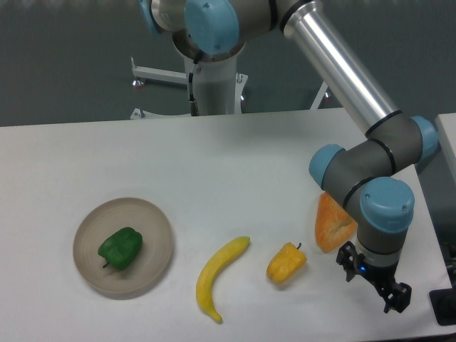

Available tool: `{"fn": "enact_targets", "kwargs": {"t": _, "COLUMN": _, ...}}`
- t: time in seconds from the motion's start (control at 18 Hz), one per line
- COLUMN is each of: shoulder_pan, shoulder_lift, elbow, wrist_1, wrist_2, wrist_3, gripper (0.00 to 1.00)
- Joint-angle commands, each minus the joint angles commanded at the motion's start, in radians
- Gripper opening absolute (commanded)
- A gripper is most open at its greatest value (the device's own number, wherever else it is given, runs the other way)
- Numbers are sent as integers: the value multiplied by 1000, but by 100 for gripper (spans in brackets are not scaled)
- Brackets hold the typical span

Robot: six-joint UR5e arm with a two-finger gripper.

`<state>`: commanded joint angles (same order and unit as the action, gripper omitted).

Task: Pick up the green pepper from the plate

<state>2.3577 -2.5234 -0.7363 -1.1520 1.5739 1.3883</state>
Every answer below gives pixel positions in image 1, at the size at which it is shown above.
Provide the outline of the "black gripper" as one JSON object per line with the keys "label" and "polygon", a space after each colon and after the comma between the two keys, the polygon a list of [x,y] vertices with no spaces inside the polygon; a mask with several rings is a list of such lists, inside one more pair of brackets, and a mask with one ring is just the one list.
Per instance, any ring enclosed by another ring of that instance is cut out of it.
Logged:
{"label": "black gripper", "polygon": [[387,314],[391,310],[402,313],[410,305],[411,286],[395,280],[399,259],[399,251],[378,254],[363,245],[355,246],[354,243],[347,241],[339,248],[336,263],[343,267],[346,281],[352,281],[355,276],[361,275],[372,283],[385,302],[383,312]]}

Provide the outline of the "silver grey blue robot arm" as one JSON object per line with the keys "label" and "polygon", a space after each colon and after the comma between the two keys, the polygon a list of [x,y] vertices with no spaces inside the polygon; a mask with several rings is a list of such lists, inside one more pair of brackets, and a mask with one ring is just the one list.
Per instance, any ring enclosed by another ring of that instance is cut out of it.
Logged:
{"label": "silver grey blue robot arm", "polygon": [[371,283],[386,310],[404,311],[412,289],[395,280],[395,270],[415,199],[394,176],[434,153],[433,124],[398,109],[324,16],[320,1],[141,1],[139,7],[148,30],[170,32],[185,57],[193,116],[235,112],[235,73],[222,64],[247,41],[278,29],[303,51],[366,137],[350,150],[324,146],[309,165],[314,181],[358,225],[356,241],[344,239],[336,261],[347,279]]}

